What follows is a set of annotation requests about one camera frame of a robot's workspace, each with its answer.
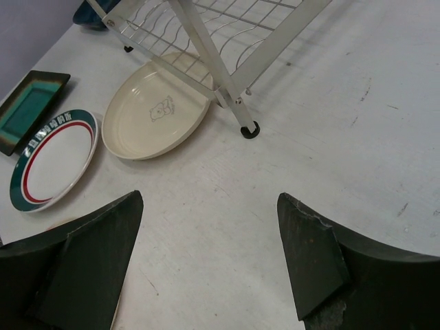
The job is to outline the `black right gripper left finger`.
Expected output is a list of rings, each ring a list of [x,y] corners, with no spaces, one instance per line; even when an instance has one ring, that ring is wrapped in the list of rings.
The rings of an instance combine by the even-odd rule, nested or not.
[[[134,190],[1,246],[1,328],[110,329],[142,213]]]

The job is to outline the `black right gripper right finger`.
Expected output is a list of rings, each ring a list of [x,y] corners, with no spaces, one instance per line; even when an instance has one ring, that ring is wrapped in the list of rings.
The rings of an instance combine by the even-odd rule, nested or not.
[[[277,201],[296,313],[307,329],[438,329],[439,258],[373,240],[287,193]]]

